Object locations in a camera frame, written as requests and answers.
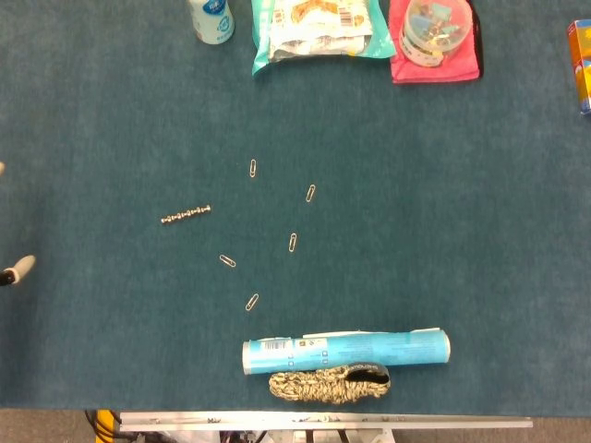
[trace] pink cloth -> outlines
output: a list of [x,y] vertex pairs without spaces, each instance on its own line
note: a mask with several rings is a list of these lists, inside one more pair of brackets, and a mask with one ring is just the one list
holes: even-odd
[[400,29],[404,25],[404,14],[410,0],[391,0],[389,26],[396,46],[396,55],[390,59],[394,84],[403,83],[447,83],[474,80],[480,76],[474,32],[470,30],[457,52],[438,67],[417,66],[408,60],[400,47]]

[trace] box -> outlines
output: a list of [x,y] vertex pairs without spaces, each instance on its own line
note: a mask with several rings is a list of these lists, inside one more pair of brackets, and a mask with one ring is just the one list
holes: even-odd
[[591,19],[576,20],[567,31],[582,114],[591,114]]

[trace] rope bundle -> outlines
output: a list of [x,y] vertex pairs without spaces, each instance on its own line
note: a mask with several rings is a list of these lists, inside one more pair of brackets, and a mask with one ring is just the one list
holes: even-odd
[[355,402],[362,397],[379,398],[391,386],[388,381],[349,381],[352,366],[344,365],[315,372],[280,372],[269,379],[269,389],[275,397],[289,401],[323,401],[342,404]]

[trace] cylindrical tube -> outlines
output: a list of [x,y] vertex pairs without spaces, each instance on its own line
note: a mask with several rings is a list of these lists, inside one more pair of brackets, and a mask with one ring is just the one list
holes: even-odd
[[245,341],[242,366],[244,373],[249,375],[309,371],[355,362],[421,365],[447,363],[450,352],[450,340],[441,329],[322,334],[301,339]]
[[208,44],[223,43],[234,33],[234,17],[226,0],[188,0],[197,37]]

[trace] clear container lid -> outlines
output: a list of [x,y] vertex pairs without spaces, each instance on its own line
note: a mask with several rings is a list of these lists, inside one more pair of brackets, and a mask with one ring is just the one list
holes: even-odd
[[472,29],[472,9],[465,0],[411,0],[404,33],[426,51],[451,51]]

